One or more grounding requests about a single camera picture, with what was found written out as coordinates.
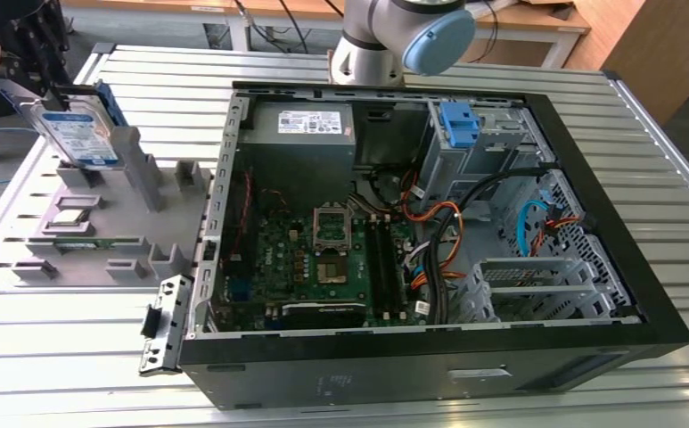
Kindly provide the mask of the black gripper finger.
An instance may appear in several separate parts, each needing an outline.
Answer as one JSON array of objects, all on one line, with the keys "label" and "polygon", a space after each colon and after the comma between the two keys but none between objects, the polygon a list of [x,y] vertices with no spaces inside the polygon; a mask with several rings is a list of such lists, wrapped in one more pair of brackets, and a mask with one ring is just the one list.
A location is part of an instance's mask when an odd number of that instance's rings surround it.
[{"label": "black gripper finger", "polygon": [[44,3],[38,8],[38,75],[46,108],[68,108],[69,97],[93,95],[93,88],[70,83],[65,70],[64,53],[69,49],[68,32],[58,3]]},{"label": "black gripper finger", "polygon": [[25,37],[26,52],[9,53],[0,45],[0,89],[16,98],[40,100],[49,111],[66,111],[68,102],[60,87],[69,84],[62,53],[64,41],[41,41]]}]

